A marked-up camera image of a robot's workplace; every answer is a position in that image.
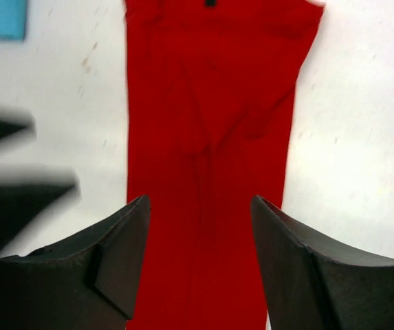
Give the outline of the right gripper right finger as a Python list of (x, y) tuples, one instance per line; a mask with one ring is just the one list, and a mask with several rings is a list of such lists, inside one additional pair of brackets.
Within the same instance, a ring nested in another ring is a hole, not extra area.
[(394, 329), (394, 258), (352, 247), (266, 199), (250, 204), (273, 329)]

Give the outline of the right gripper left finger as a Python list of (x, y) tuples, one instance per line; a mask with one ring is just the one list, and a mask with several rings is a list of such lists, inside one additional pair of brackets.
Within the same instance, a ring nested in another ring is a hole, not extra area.
[(0, 329), (124, 329), (134, 315), (150, 213), (142, 195), (27, 256), (0, 258)]

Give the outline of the red t shirt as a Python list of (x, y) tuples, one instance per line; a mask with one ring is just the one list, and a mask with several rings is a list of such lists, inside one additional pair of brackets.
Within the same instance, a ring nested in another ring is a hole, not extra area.
[(127, 196), (151, 222), (130, 329), (264, 329), (250, 202), (281, 204), (317, 1), (126, 1)]

